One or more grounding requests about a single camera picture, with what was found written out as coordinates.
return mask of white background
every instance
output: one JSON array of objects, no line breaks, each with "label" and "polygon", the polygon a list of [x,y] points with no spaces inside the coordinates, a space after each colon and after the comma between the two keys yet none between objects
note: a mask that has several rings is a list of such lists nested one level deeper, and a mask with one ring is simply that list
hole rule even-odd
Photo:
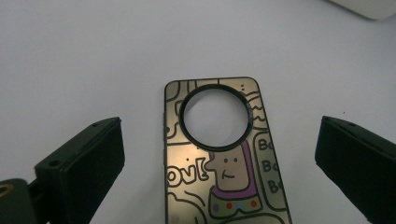
[{"label": "white background", "polygon": [[0,179],[122,119],[125,167],[92,223],[164,223],[163,88],[254,77],[297,224],[367,223],[316,166],[321,116],[396,142],[396,17],[323,0],[0,2]]}]

